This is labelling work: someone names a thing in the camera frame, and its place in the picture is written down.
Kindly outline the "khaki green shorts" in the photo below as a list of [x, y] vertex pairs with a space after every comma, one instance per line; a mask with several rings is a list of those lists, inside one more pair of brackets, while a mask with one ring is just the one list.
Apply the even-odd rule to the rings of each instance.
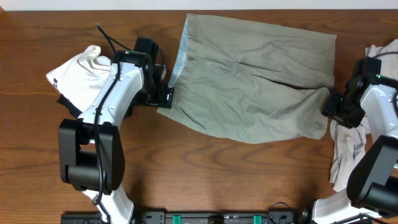
[[195, 131], [249, 144], [320, 139], [334, 85], [333, 34], [188, 14], [158, 113]]

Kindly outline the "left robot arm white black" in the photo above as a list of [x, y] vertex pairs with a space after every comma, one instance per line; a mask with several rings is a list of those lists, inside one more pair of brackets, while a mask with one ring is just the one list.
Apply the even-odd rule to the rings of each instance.
[[60, 176], [83, 192], [97, 213], [66, 213], [61, 223], [131, 223], [134, 204], [122, 180], [124, 151], [119, 133], [135, 105], [170, 108], [174, 89], [162, 81], [157, 49], [120, 50], [109, 77], [92, 105], [77, 119], [64, 119], [58, 129]]

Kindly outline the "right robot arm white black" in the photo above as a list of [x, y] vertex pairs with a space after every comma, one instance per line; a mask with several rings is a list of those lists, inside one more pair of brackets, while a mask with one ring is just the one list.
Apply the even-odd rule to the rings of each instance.
[[397, 80], [381, 73], [378, 56], [359, 59], [345, 92], [332, 94], [322, 113], [346, 128], [364, 117], [374, 141], [351, 172], [347, 187], [315, 201], [299, 223], [382, 223], [397, 216]]

